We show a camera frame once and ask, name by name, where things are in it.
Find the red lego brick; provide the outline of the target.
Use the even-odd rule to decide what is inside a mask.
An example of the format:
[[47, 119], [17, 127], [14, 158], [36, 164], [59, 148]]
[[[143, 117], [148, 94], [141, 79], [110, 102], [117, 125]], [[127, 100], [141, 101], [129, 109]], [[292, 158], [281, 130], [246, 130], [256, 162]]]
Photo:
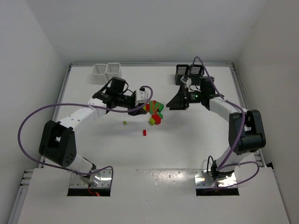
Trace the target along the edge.
[[146, 112], [148, 112], [150, 114], [152, 113], [152, 109], [151, 109], [150, 104], [146, 104], [145, 109], [146, 109]]

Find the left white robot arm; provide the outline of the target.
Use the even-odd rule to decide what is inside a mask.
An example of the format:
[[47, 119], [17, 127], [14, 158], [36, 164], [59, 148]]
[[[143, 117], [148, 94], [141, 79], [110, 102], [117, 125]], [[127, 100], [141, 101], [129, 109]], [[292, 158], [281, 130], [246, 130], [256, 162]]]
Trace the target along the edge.
[[152, 97], [152, 92], [147, 92], [147, 89], [147, 86], [142, 86], [131, 95], [126, 95], [127, 81], [120, 77], [111, 78], [92, 95], [87, 104], [59, 121], [50, 120], [44, 125], [39, 154], [59, 168], [78, 175], [96, 173], [96, 166], [78, 154], [76, 135], [108, 112], [127, 113], [130, 116], [145, 114], [143, 107]]

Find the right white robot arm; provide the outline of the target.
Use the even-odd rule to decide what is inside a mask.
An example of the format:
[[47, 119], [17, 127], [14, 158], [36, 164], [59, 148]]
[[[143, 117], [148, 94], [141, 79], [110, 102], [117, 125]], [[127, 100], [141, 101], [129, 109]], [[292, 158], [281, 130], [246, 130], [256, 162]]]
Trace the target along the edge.
[[210, 174], [214, 180], [231, 176], [235, 167], [250, 153], [265, 147], [266, 137], [261, 113], [246, 110], [225, 99], [214, 85], [213, 77], [201, 77], [197, 91], [189, 90], [189, 79], [183, 79], [177, 94], [167, 103], [170, 110], [185, 110], [190, 104], [202, 104], [228, 122], [228, 148], [214, 160]]

